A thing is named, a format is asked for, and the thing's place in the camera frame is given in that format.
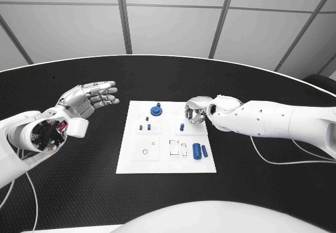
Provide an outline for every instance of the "white wall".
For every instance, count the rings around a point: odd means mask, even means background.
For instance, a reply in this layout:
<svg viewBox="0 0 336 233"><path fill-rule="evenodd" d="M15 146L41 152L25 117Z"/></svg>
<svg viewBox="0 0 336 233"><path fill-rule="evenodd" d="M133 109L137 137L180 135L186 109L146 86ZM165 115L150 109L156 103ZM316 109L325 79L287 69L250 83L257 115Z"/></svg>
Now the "white wall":
<svg viewBox="0 0 336 233"><path fill-rule="evenodd" d="M208 58L224 1L126 0L124 31L118 0L0 0L0 15L33 63L126 54L127 26L133 54ZM231 0L214 58L274 70L319 3ZM335 25L336 0L328 0L279 72L299 79L319 72L330 76ZM26 60L0 30L0 70L23 65Z"/></svg>

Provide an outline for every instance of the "robotic arm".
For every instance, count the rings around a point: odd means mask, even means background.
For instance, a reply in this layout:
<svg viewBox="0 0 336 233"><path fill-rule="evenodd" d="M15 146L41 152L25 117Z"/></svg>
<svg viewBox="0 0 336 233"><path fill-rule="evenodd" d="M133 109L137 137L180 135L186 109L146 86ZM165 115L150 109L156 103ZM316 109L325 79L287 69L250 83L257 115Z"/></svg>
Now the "robotic arm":
<svg viewBox="0 0 336 233"><path fill-rule="evenodd" d="M120 102L111 95L118 91L114 85L114 81L78 85L43 113L29 111L0 121L0 188L59 151L68 135L85 136L95 109ZM30 153L19 157L13 147Z"/></svg>
<svg viewBox="0 0 336 233"><path fill-rule="evenodd" d="M268 101L242 103L222 95L215 99L199 96L186 103L186 118L199 124L206 116L221 131L310 143L336 158L336 107L290 106Z"/></svg>

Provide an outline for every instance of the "white board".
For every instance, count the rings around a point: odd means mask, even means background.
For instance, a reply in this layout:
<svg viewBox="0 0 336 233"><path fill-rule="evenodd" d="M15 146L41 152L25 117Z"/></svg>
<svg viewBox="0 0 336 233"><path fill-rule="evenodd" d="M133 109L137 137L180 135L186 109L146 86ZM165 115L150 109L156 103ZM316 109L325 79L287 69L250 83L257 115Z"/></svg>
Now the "white board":
<svg viewBox="0 0 336 233"><path fill-rule="evenodd" d="M150 108L157 103L130 101L117 174L217 173L205 122L192 124L188 121L185 102L160 102L163 113L160 116L153 116ZM208 152L208 157L202 152L199 160L193 158L193 143L205 145Z"/></svg>

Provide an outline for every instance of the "black tabletop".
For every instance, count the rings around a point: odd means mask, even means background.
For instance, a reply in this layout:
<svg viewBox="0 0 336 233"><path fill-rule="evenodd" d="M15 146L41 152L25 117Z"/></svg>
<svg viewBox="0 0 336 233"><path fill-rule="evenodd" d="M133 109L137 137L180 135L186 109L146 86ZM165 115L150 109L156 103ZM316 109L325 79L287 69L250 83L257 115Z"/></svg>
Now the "black tabletop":
<svg viewBox="0 0 336 233"><path fill-rule="evenodd" d="M39 199L38 230L124 224L146 213L201 200L254 204L336 232L336 165L279 166L258 156L250 137L221 132L206 122L217 173L116 174L130 100L188 101L222 94L242 102L267 100L302 106L336 106L315 87L261 69L173 56L105 56L65 60L0 73L0 119L45 111L75 85L117 82L120 104L88 118L85 138L68 137L61 151L29 172ZM255 138L274 162L316 160L287 139ZM300 145L328 156L309 144ZM0 190L0 200L9 185ZM26 176L18 178L0 210L0 232L32 230L35 198Z"/></svg>

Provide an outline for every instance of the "black chair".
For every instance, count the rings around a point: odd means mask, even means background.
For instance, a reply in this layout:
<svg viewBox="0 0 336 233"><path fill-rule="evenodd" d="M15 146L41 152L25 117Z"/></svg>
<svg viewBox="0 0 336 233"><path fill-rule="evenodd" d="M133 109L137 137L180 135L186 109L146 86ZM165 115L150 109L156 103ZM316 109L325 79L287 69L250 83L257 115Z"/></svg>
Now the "black chair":
<svg viewBox="0 0 336 233"><path fill-rule="evenodd" d="M336 81L330 78L317 74L312 74L303 79L303 81L309 82L310 84L323 88L326 91L330 91L336 94Z"/></svg>

